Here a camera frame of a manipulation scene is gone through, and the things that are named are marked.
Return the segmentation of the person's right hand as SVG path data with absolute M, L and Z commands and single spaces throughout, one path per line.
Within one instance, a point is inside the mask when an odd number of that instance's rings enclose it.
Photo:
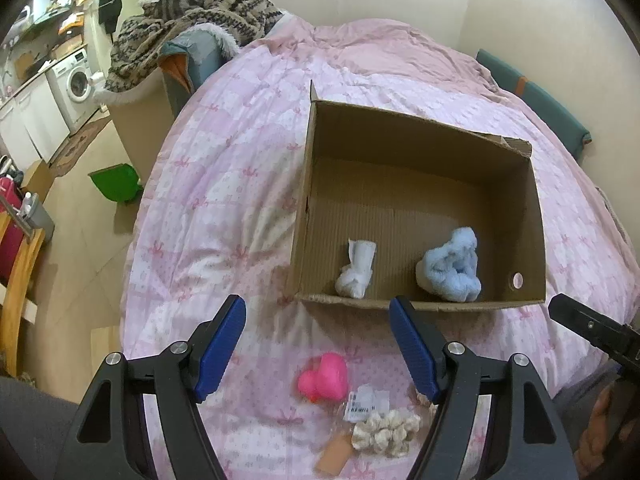
M 579 479 L 639 478 L 639 388 L 626 380 L 598 396 L 574 460 Z

